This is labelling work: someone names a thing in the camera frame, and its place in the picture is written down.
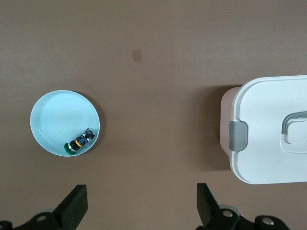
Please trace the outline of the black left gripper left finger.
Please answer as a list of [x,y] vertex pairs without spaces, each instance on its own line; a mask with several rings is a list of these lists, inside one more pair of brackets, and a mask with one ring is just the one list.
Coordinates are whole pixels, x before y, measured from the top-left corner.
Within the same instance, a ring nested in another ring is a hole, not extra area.
[[52,212],[39,213],[16,228],[0,221],[0,230],[76,230],[87,210],[87,187],[77,185]]

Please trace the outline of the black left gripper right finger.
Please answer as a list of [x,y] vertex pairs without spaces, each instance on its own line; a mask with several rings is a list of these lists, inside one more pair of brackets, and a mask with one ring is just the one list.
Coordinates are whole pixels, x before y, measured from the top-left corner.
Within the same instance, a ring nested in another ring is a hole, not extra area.
[[197,210],[202,225],[196,230],[288,230],[277,217],[260,215],[249,221],[236,208],[219,205],[206,183],[197,184]]

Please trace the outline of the white lidded storage box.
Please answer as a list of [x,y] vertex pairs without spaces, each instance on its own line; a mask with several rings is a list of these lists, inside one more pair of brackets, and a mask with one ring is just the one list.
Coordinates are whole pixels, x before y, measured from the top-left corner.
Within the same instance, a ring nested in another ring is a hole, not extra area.
[[245,183],[307,182],[307,75],[229,89],[221,99],[220,145]]

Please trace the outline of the small black yellow component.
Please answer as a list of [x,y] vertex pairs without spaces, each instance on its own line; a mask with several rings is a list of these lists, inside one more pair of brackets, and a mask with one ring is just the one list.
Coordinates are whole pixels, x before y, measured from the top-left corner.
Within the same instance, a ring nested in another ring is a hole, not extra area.
[[69,155],[75,155],[77,151],[81,148],[85,147],[86,144],[93,140],[95,134],[89,128],[86,129],[83,133],[81,133],[78,137],[70,141],[69,143],[64,144],[64,150]]

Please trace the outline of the light blue round plate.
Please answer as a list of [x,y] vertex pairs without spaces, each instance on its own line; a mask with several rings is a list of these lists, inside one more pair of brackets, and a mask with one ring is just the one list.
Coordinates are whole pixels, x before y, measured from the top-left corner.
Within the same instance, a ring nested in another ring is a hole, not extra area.
[[[61,157],[86,153],[96,143],[100,133],[100,119],[93,104],[84,96],[68,90],[45,94],[33,106],[30,128],[38,144],[46,151]],[[94,138],[73,154],[68,145],[89,129]]]

